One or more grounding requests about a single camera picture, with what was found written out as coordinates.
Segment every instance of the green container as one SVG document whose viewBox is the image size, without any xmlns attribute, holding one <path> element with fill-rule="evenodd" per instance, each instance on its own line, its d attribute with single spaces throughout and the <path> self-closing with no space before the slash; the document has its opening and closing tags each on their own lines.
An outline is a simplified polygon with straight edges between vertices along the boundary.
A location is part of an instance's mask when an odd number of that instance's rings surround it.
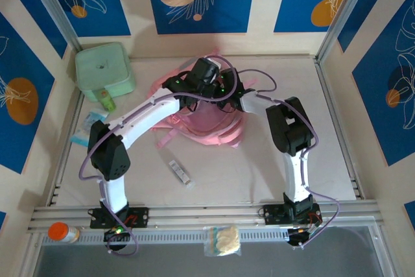
<svg viewBox="0 0 415 277">
<path fill-rule="evenodd" d="M 78 87 L 92 102 L 98 101 L 95 90 L 106 89 L 114 98 L 136 88 L 130 59 L 119 42 L 79 52 L 75 65 Z"/>
</svg>

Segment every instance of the white tabletop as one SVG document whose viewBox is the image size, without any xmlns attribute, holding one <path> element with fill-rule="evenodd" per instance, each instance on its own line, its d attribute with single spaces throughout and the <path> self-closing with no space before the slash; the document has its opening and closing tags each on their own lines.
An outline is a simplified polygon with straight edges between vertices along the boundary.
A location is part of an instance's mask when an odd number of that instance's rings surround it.
<svg viewBox="0 0 415 277">
<path fill-rule="evenodd" d="M 340 145 L 331 122 L 326 100 L 311 58 L 229 57 L 238 69 L 257 68 L 271 74 L 278 89 L 270 95 L 279 99 L 298 97 L 309 116 L 320 144 L 309 155 L 309 184 L 316 192 L 341 200 L 355 199 Z M 117 109 L 107 120 L 119 117 L 145 100 L 151 83 L 185 62 L 182 58 L 143 59 L 132 62 L 137 88 L 115 98 Z M 259 73 L 243 73 L 242 81 L 257 78 L 254 88 L 271 87 Z M 99 103 L 84 100 L 78 123 Z M 285 177 L 281 153 L 274 146 L 268 122 L 249 115 L 243 142 L 237 149 L 229 146 L 204 146 L 181 135 L 158 150 L 155 142 L 167 131 L 148 131 L 128 150 L 131 167 L 125 174 L 126 194 L 130 204 L 147 206 L 220 204 L 281 201 Z M 72 144 L 56 205 L 99 205 L 95 181 L 80 181 L 79 167 L 86 148 Z M 187 189 L 167 166 L 171 160 L 183 165 L 195 186 Z M 85 175 L 96 171 L 89 164 Z"/>
</svg>

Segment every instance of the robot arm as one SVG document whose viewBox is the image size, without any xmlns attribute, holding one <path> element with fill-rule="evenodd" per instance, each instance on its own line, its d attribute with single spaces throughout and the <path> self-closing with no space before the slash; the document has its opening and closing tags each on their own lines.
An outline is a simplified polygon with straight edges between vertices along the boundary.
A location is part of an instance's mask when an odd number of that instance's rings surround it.
<svg viewBox="0 0 415 277">
<path fill-rule="evenodd" d="M 111 121 L 109 125 L 97 121 L 92 126 L 88 151 L 103 135 L 117 125 L 122 125 L 99 146 L 91 157 L 92 165 L 104 176 L 104 194 L 108 206 L 120 220 L 125 221 L 128 218 L 129 207 L 124 185 L 124 174 L 130 167 L 127 150 L 135 140 L 156 123 L 196 102 L 190 97 L 174 96 L 174 93 L 186 91 L 212 99 L 223 97 L 224 90 L 225 94 L 229 92 L 235 79 L 230 70 L 220 72 L 220 81 L 217 81 L 218 75 L 217 64 L 210 60 L 199 59 L 185 79 L 182 79 L 182 75 L 168 79 L 163 84 L 163 88 L 131 112 Z M 172 97 L 154 101 L 169 94 L 172 94 Z M 307 118 L 297 98 L 293 97 L 285 102 Z M 284 204 L 264 206 L 264 213 L 268 214 L 265 218 L 266 224 L 293 224 L 293 228 L 297 225 L 309 224 L 312 221 L 309 213 L 319 210 L 318 205 L 313 204 L 312 195 L 305 188 L 308 186 L 307 164 L 303 163 L 304 184 L 300 169 L 301 162 L 305 161 L 300 155 L 304 149 L 310 147 L 313 138 L 310 130 L 286 106 L 274 105 L 269 100 L 258 96 L 254 90 L 245 90 L 239 77 L 237 77 L 237 90 L 226 101 L 216 102 L 216 105 L 223 107 L 227 103 L 243 112 L 266 117 L 274 144 L 284 155 L 286 173 Z M 140 108 L 142 108 L 141 112 L 135 115 L 134 112 Z"/>
</svg>

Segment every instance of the green plastic box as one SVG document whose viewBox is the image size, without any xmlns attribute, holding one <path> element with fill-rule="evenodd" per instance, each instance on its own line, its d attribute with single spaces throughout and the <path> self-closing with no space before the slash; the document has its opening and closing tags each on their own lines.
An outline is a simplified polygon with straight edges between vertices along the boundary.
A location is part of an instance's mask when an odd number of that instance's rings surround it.
<svg viewBox="0 0 415 277">
<path fill-rule="evenodd" d="M 136 88 L 130 59 L 119 42 L 83 50 L 75 57 L 78 88 L 92 102 L 93 90 L 105 88 L 111 97 L 130 93 Z"/>
</svg>

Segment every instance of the small bottle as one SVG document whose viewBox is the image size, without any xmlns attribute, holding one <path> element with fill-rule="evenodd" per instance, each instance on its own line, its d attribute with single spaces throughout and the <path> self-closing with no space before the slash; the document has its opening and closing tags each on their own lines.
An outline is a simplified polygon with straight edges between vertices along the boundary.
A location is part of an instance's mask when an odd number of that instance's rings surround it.
<svg viewBox="0 0 415 277">
<path fill-rule="evenodd" d="M 79 229 L 62 222 L 56 222 L 49 227 L 47 235 L 49 238 L 61 243 L 74 243 L 79 238 Z"/>
<path fill-rule="evenodd" d="M 113 112 L 115 110 L 115 103 L 110 93 L 106 89 L 94 90 L 93 94 L 95 95 L 97 100 L 102 104 L 106 111 Z"/>
</svg>

